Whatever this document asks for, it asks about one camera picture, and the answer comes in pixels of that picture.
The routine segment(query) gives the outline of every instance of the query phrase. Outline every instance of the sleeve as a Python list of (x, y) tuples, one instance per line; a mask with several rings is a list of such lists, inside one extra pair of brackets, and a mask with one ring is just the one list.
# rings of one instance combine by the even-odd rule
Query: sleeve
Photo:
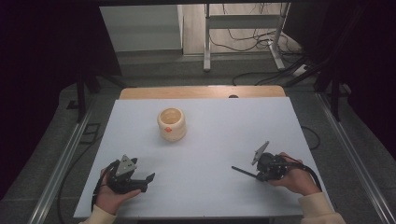
[(95, 204), (91, 216), (79, 224), (111, 224), (115, 219), (116, 216), (110, 215)]
[(304, 196), (299, 203), (304, 215), (301, 224), (346, 224), (341, 215), (332, 210), (323, 192)]

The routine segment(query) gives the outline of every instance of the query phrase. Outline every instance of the cup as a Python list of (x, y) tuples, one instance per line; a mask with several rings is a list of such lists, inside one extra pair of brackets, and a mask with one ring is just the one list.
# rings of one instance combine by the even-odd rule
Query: cup
[(169, 142), (176, 142), (186, 134), (186, 119), (178, 108), (166, 108), (158, 115), (157, 122), (161, 136)]

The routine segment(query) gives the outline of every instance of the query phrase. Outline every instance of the white wall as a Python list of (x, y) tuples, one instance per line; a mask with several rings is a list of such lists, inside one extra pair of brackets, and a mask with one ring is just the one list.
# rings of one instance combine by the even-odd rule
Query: white wall
[(100, 9), (116, 52), (182, 48), (177, 6)]

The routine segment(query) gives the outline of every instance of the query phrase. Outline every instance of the white tabletop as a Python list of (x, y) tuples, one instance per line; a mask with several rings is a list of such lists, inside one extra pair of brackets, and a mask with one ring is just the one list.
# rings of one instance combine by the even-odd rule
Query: white tabletop
[[(166, 107), (183, 110), (187, 134), (169, 143), (157, 116)], [(288, 97), (236, 99), (118, 100), (82, 192), (75, 217), (91, 214), (100, 170), (126, 154), (138, 158), (132, 179), (155, 173), (148, 191), (126, 202), (119, 217), (202, 218), (301, 215), (301, 195), (273, 187), (231, 167), (257, 174), (254, 151), (287, 152), (303, 160), (321, 182)]]

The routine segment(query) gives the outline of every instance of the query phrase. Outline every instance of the human hand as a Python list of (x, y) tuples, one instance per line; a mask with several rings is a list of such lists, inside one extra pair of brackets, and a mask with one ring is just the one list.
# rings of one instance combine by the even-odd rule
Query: human hand
[[(296, 162), (284, 152), (280, 153), (279, 156), (282, 156), (287, 162)], [(294, 193), (300, 193), (304, 196), (320, 192), (320, 189), (307, 171), (292, 166), (288, 167), (288, 171), (282, 179), (268, 180), (268, 183), (273, 186), (283, 186)]]
[(115, 216), (122, 203), (138, 195), (141, 190), (135, 189), (125, 194), (118, 194), (108, 187), (108, 185), (106, 184), (107, 179), (108, 173), (103, 178), (102, 185), (99, 189), (99, 193), (97, 194), (96, 206)]

